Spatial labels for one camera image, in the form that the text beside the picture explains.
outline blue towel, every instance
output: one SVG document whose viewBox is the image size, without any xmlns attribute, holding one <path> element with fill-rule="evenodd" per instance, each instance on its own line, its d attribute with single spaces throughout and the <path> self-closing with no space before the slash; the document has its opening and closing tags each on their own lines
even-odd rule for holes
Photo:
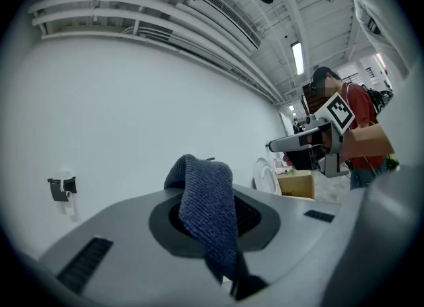
<svg viewBox="0 0 424 307">
<path fill-rule="evenodd" d="M 172 167 L 164 186 L 184 187 L 179 218 L 204 244 L 209 268 L 230 280 L 235 278 L 238 236 L 232 182 L 226 164 L 187 154 Z"/>
</svg>

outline black vent grille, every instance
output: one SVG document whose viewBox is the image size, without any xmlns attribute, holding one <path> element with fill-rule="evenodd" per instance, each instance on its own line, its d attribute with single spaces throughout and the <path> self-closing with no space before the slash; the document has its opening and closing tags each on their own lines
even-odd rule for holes
<svg viewBox="0 0 424 307">
<path fill-rule="evenodd" d="M 58 280 L 79 294 L 112 244 L 110 240 L 94 237 L 58 275 Z"/>
<path fill-rule="evenodd" d="M 245 33 L 253 40 L 253 42 L 259 47 L 260 39 L 258 35 L 246 24 L 246 22 L 236 14 L 230 7 L 228 7 L 221 0 L 208 0 L 210 3 L 214 4 L 218 9 L 224 12 L 228 17 L 230 17 L 240 28 L 242 28 Z"/>
<path fill-rule="evenodd" d="M 261 215 L 257 209 L 248 205 L 246 202 L 236 196 L 234 197 L 234 203 L 237 216 L 238 237 L 240 237 L 255 228 L 260 223 Z M 178 202 L 174 207 L 171 208 L 169 213 L 170 222 L 175 229 L 192 237 L 190 232 L 184 227 L 184 224 L 178 217 L 180 205 L 181 202 Z"/>
<path fill-rule="evenodd" d="M 316 210 L 309 210 L 305 213 L 306 216 L 312 217 L 314 219 L 320 219 L 321 221 L 329 222 L 331 223 L 334 219 L 334 215 L 326 214 L 322 212 L 317 212 Z"/>
</svg>

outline ceiling beam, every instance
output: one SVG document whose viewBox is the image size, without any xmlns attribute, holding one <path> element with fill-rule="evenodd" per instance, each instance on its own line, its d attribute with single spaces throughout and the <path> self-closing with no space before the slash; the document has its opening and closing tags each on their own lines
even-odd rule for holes
<svg viewBox="0 0 424 307">
<path fill-rule="evenodd" d="M 261 6 L 255 1 L 255 0 L 250 0 L 254 5 L 255 5 L 255 7 L 258 9 L 258 11 L 260 12 L 260 14 L 262 15 L 262 17 L 264 18 L 264 20 L 266 21 L 266 23 L 268 24 L 268 26 L 271 28 L 271 30 L 272 30 L 272 32 L 274 33 L 274 39 L 276 39 L 277 40 L 277 43 L 278 43 L 278 45 L 280 46 L 280 49 L 281 49 L 281 51 L 282 51 L 282 53 L 283 53 L 283 56 L 284 56 L 284 58 L 286 59 L 286 62 L 287 62 L 287 65 L 288 66 L 290 66 L 290 64 L 289 64 L 289 62 L 288 62 L 288 59 L 287 59 L 287 56 L 286 56 L 286 52 L 284 51 L 284 47 L 283 47 L 283 45 L 282 45 L 282 43 L 281 43 L 281 40 L 280 40 L 280 38 L 277 36 L 277 34 L 276 34 L 276 31 L 275 31 L 275 29 L 274 29 L 274 27 L 273 27 L 273 25 L 271 24 L 271 22 L 270 22 L 270 20 L 269 20 L 269 18 L 265 15 L 265 12 L 264 12 L 264 10 L 261 8 Z M 294 82 L 294 74 L 293 74 L 293 72 L 291 73 L 291 78 L 292 78 L 292 80 L 293 80 L 293 83 L 295 83 Z"/>
<path fill-rule="evenodd" d="M 355 43 L 356 43 L 356 40 L 358 39 L 358 34 L 359 34 L 359 22 L 358 22 L 358 19 L 356 19 L 355 13 L 353 13 L 352 26 L 350 27 L 350 36 L 349 36 L 349 41 L 347 44 L 348 50 L 346 50 L 346 52 L 344 53 L 345 63 L 349 62 L 350 59 L 352 58 L 353 52 L 355 51 Z"/>
<path fill-rule="evenodd" d="M 286 6 L 288 15 L 293 23 L 294 30 L 296 32 L 297 38 L 300 39 L 302 44 L 302 51 L 304 56 L 304 64 L 305 64 L 305 72 L 307 75 L 307 79 L 311 77 L 311 68 L 309 65 L 309 45 L 307 43 L 306 32 L 305 32 L 305 24 L 303 23 L 303 19 L 297 6 L 296 0 L 282 0 L 284 5 Z"/>
<path fill-rule="evenodd" d="M 347 49 L 349 49 L 349 47 L 340 49 L 338 51 L 333 52 L 330 55 L 327 55 L 327 56 L 324 56 L 323 58 L 320 58 L 319 60 L 316 60 L 316 61 L 314 61 L 312 63 L 306 64 L 305 65 L 305 68 L 312 68 L 313 66 L 316 66 L 317 64 L 321 64 L 323 62 L 326 62 L 326 61 L 330 60 L 332 57 L 334 57 L 334 56 L 336 56 L 338 54 L 341 54 L 342 52 L 346 51 Z M 277 72 L 278 70 L 280 70 L 280 68 L 275 68 L 275 69 L 271 70 L 268 74 L 271 76 L 274 72 Z M 287 81 L 290 81 L 290 78 L 287 78 L 285 80 L 279 81 L 278 83 L 275 83 L 274 85 L 275 86 L 278 86 L 278 85 L 283 84 L 283 83 L 285 83 Z"/>
</svg>

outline person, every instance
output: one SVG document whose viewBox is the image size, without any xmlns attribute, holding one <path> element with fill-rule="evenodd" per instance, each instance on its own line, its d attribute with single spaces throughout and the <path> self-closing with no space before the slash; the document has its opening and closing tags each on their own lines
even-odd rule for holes
<svg viewBox="0 0 424 307">
<path fill-rule="evenodd" d="M 342 160 L 396 153 L 399 164 L 403 167 L 424 166 L 424 143 L 422 143 L 424 128 L 416 124 L 420 122 L 421 113 L 424 111 L 423 65 L 424 61 L 414 65 L 405 87 L 378 115 L 378 124 L 344 133 L 340 151 Z M 329 135 L 323 134 L 323 144 L 327 148 L 331 146 Z M 284 155 L 283 160 L 288 166 L 293 165 L 287 155 Z"/>
<path fill-rule="evenodd" d="M 297 122 L 297 119 L 293 120 L 293 131 L 295 134 L 300 133 L 299 123 Z"/>
<path fill-rule="evenodd" d="M 357 84 L 343 82 L 339 75 L 325 66 L 316 69 L 312 78 L 313 87 L 318 95 L 330 98 L 337 92 L 352 109 L 355 120 L 350 125 L 350 130 L 377 124 L 374 106 L 364 88 Z M 367 187 L 376 176 L 387 172 L 385 159 L 385 154 L 349 158 L 352 165 L 350 189 Z"/>
<path fill-rule="evenodd" d="M 353 1 L 359 25 L 384 59 L 393 91 L 398 92 L 418 59 L 418 40 L 396 0 Z"/>
</svg>

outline ceiling light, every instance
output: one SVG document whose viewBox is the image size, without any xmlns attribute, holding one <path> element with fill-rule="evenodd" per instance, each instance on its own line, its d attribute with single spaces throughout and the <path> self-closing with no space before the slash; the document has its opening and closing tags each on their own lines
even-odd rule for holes
<svg viewBox="0 0 424 307">
<path fill-rule="evenodd" d="M 376 56 L 377 56 L 378 60 L 380 61 L 381 65 L 384 67 L 384 69 L 386 69 L 386 63 L 384 63 L 382 55 L 377 54 Z"/>
<path fill-rule="evenodd" d="M 300 44 L 300 42 L 295 42 L 291 45 L 291 49 L 293 50 L 297 74 L 302 75 L 302 73 L 305 72 L 305 69 L 303 67 L 302 45 Z"/>
</svg>

